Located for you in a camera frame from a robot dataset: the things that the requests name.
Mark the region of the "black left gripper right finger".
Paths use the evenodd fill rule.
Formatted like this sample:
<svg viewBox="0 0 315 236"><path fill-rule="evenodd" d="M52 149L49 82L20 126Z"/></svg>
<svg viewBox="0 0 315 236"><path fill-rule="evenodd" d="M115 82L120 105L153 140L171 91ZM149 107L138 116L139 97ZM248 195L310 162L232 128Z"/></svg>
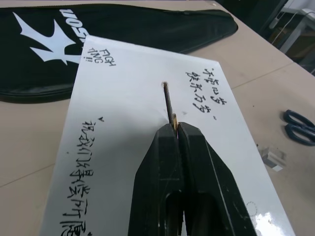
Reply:
<svg viewBox="0 0 315 236"><path fill-rule="evenodd" d="M197 128L178 125L188 236L257 236L235 178Z"/></svg>

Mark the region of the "white metal shelf frame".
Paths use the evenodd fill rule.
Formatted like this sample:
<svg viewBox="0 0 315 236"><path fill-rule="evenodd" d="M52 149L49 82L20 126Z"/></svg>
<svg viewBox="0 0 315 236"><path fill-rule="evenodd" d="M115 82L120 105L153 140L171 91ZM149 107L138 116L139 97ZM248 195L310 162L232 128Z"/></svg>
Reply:
<svg viewBox="0 0 315 236"><path fill-rule="evenodd" d="M284 7L269 26L268 41L315 76L315 6Z"/></svg>

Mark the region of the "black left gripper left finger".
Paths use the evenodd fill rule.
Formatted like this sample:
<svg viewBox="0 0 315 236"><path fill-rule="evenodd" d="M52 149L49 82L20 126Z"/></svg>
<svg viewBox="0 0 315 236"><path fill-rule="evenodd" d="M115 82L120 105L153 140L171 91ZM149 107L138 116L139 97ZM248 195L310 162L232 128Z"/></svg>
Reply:
<svg viewBox="0 0 315 236"><path fill-rule="evenodd" d="M179 235L179 153L171 124L161 127L134 179L128 236Z"/></svg>

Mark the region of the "clear plastic tape piece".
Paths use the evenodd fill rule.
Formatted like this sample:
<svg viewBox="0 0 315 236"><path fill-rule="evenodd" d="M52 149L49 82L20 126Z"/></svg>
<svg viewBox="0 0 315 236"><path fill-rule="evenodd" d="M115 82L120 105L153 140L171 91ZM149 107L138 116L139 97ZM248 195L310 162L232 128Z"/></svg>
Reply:
<svg viewBox="0 0 315 236"><path fill-rule="evenodd" d="M266 147L261 151L264 164L276 172L286 167L286 157L285 152L274 147Z"/></svg>

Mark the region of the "black racket bag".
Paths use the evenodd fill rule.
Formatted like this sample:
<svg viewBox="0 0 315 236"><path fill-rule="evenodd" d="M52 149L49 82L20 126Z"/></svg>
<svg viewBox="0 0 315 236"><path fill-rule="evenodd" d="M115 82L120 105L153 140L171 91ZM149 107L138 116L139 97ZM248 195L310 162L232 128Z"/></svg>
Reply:
<svg viewBox="0 0 315 236"><path fill-rule="evenodd" d="M217 9L119 4L0 8L0 101L69 99L88 35L188 54L237 30L233 17Z"/></svg>

